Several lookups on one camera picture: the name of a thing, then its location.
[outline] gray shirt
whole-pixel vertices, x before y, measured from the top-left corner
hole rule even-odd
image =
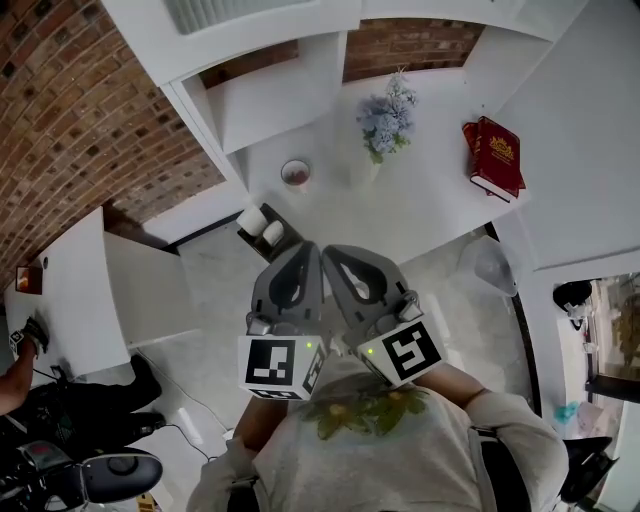
[[[520,469],[532,510],[547,510],[557,496],[567,473],[566,450],[523,398],[489,393],[463,411],[415,386],[389,391],[364,366],[356,370],[355,360],[329,363],[332,371],[327,378],[323,369],[322,388],[312,401],[290,411],[253,459],[261,509],[491,510],[495,504],[487,501],[491,489],[479,452],[474,454],[472,425],[497,429]],[[226,512],[239,449],[236,440],[226,460],[203,468],[189,511]]]

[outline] gloved hand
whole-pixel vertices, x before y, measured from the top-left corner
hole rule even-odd
[[[28,340],[31,340],[36,347],[36,357],[38,357],[41,352],[47,352],[47,348],[49,347],[49,338],[42,327],[40,327],[40,324],[32,317],[27,319],[27,323],[21,330],[15,331],[11,334],[11,349],[15,354],[19,355],[21,345]]]

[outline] sleeve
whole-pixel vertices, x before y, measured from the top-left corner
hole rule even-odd
[[[546,510],[569,471],[567,450],[557,432],[521,396],[486,393],[465,411],[474,426],[496,431],[520,470],[532,510]]]
[[[227,442],[224,454],[202,466],[200,481],[191,493],[187,512],[227,512],[232,487],[257,477],[252,462],[255,455],[238,437]]]

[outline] red book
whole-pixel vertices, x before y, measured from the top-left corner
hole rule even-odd
[[[467,142],[473,140],[473,124],[463,128]],[[471,182],[503,201],[518,197],[524,187],[520,174],[520,140],[506,128],[481,117],[473,150]]]
[[[478,138],[478,123],[465,123],[465,125],[462,127],[462,133],[464,134],[464,138],[466,139],[467,145],[469,146],[469,151],[471,151],[471,154],[473,154],[476,146],[476,139]],[[527,188],[527,186],[524,184],[522,173],[520,173],[520,185],[518,185],[518,188],[520,190],[524,190],[525,188]],[[493,196],[495,194],[492,194],[487,190],[487,195]]]

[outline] blue flowers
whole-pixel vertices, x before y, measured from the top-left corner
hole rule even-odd
[[[384,96],[372,95],[358,104],[356,120],[373,163],[381,164],[383,155],[395,153],[410,143],[414,127],[411,109],[418,98],[415,91],[405,86],[406,81],[401,72],[395,73]]]

